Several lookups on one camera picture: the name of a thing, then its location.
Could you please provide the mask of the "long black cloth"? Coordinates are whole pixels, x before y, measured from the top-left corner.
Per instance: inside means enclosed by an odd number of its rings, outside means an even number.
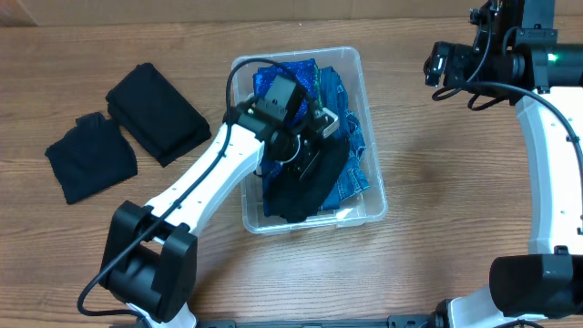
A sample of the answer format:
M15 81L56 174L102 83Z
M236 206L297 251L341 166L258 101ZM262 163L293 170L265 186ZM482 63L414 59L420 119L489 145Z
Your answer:
M350 152L350 141L332 138L324 142L315 171L300 180L296 173L279 169L263 179L263 214L299 223L315 215L339 179Z

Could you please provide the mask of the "blue denim jeans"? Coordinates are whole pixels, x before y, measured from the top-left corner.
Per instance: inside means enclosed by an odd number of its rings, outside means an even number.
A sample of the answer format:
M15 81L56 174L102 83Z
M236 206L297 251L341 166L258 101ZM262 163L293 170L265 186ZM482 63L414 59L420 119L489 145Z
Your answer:
M319 68L322 106L331 110L339 117L340 126L333 133L335 138L347 137L350 141L348 161L336 181L330 195L326 198L319 211L338 210L341 203L370 188L368 179L360 167L366 145L360 121L349 109L348 94L340 75L333 67ZM276 173L283 166L277 162L261 163L262 188L263 179L271 173Z

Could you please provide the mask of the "sparkly blue cloth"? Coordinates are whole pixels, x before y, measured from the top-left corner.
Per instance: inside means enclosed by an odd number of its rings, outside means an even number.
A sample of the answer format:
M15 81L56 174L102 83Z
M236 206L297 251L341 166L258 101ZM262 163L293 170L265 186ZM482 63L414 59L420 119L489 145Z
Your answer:
M322 97L320 90L320 70L316 61L311 58L303 61L281 62L286 66L297 80L301 83L303 88L310 95L310 98L315 101L316 105L322 106ZM277 75L288 76L280 67L259 67L257 72L253 75L253 92L255 96L264 97L272 85L274 78ZM309 103L303 100L292 121L287 122L286 125L294 127L300 123L302 118L308 112Z

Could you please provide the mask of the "large black cloth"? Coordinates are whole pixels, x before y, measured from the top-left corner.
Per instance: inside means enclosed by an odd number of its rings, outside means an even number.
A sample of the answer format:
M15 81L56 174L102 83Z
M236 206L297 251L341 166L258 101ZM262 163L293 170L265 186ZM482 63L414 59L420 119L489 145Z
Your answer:
M107 112L163 167L211 137L208 121L150 63L106 95Z

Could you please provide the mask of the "small black cloth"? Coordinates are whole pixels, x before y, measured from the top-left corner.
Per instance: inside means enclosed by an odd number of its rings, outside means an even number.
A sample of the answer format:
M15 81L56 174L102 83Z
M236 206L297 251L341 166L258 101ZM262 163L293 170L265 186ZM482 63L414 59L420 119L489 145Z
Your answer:
M77 118L45 156L69 205L138 174L135 152L118 123L100 112Z

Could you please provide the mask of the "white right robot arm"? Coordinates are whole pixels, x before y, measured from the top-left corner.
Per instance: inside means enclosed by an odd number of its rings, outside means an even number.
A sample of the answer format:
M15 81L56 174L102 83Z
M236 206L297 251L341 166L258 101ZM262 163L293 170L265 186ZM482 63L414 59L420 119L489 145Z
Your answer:
M582 47L558 42L554 17L551 1L488 1L470 12L472 45L438 42L424 63L436 101L465 91L473 111L515 108L532 222L527 254L495 259L486 286L413 326L537 327L582 312Z

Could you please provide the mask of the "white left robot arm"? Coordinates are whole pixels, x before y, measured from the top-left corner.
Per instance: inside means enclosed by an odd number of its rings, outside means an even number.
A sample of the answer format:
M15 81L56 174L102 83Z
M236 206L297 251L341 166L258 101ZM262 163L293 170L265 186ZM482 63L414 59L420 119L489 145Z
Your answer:
M110 223L94 285L127 305L137 327L194 327L187 301L197 270L198 237L234 187L264 160L313 174L338 117L297 79L277 76L263 97L228 105L217 137L168 189L139 206L124 202Z

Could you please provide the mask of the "clear plastic storage container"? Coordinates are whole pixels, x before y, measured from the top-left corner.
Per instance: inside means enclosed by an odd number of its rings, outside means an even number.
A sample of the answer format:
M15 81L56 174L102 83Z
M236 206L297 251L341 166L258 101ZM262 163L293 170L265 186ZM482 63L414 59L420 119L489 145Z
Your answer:
M359 167L369 181L370 188L342 201L338 210L320 211L303 222L289 223L278 216L266 217L263 214L261 178L250 174L240 183L242 221L247 231L255 234L281 234L326 226L338 228L359 226L381 220L388 210L388 201L358 51L350 46L339 46L259 54L258 57L277 62L314 59L318 67L332 67L338 72L347 91L348 108L361 123L366 150Z

